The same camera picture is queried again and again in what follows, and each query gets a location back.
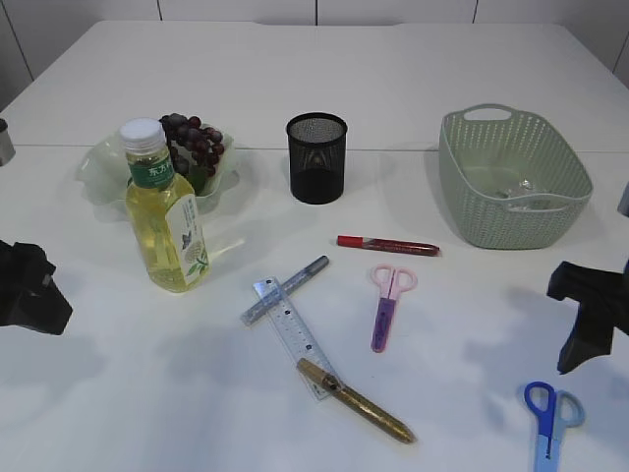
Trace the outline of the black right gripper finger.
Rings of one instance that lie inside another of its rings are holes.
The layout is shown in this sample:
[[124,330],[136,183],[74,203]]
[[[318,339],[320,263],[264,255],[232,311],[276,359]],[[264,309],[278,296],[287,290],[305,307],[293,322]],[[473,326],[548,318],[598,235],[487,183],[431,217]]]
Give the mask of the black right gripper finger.
[[593,358],[609,355],[614,330],[612,305],[603,301],[581,302],[575,323],[559,352],[557,371],[565,375]]

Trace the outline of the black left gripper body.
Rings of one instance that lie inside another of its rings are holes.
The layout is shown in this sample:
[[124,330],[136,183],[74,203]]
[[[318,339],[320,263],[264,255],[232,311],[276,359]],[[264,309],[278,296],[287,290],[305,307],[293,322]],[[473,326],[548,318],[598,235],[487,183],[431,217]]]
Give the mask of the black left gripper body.
[[64,332],[73,308],[53,280],[55,269],[39,246],[1,242],[1,326]]

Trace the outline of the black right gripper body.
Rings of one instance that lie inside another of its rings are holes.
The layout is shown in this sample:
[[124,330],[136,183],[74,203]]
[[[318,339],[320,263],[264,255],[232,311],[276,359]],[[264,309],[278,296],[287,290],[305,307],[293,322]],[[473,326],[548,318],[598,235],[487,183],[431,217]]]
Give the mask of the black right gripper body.
[[579,302],[590,311],[592,321],[628,333],[628,265],[614,272],[562,262],[550,276],[546,295]]

